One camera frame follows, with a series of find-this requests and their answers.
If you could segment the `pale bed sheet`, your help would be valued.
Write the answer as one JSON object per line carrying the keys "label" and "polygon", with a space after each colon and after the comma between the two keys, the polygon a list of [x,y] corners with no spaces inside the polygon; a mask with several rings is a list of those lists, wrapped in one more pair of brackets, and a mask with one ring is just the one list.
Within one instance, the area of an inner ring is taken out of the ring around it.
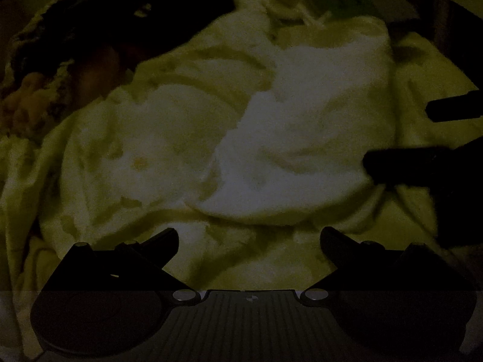
{"label": "pale bed sheet", "polygon": [[[285,27],[348,20],[337,19],[330,11],[317,14],[307,0],[234,1],[234,12],[224,16],[266,16],[270,36]],[[349,19],[358,16],[376,18],[358,14]],[[395,116],[391,145],[458,145],[481,133],[478,121],[448,122],[434,128],[424,119],[423,109],[429,101],[469,92],[473,83],[419,34],[410,33],[392,43],[389,27],[385,27],[391,48],[390,89]],[[132,83],[138,67],[117,88]],[[92,103],[107,99],[109,94]],[[59,253],[45,240],[40,221],[49,196],[59,190],[61,154],[72,128],[69,118],[81,109],[62,120],[40,142],[15,136],[1,138],[1,356],[5,361],[32,360],[40,352],[28,321],[30,308],[68,251]],[[411,239],[430,242],[436,218],[428,194],[401,188],[397,198],[390,198],[389,190],[379,187],[382,197],[370,223],[344,232],[374,237],[396,248]],[[314,247],[317,230],[322,226],[308,221],[292,226],[234,225],[218,219],[200,226],[189,223],[186,228],[168,224],[122,240],[144,242],[169,226],[178,230],[180,254],[167,266],[168,272],[201,289],[301,288],[329,271],[328,262]],[[115,246],[90,244],[99,249]]]}

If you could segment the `white small shirt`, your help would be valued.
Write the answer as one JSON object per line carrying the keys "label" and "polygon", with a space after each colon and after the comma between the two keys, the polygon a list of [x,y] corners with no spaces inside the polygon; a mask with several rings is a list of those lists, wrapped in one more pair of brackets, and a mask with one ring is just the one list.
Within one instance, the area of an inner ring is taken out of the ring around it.
{"label": "white small shirt", "polygon": [[391,48],[374,17],[285,27],[224,16],[69,118],[40,221],[59,253],[210,220],[352,232],[382,197],[364,154],[395,139]]}

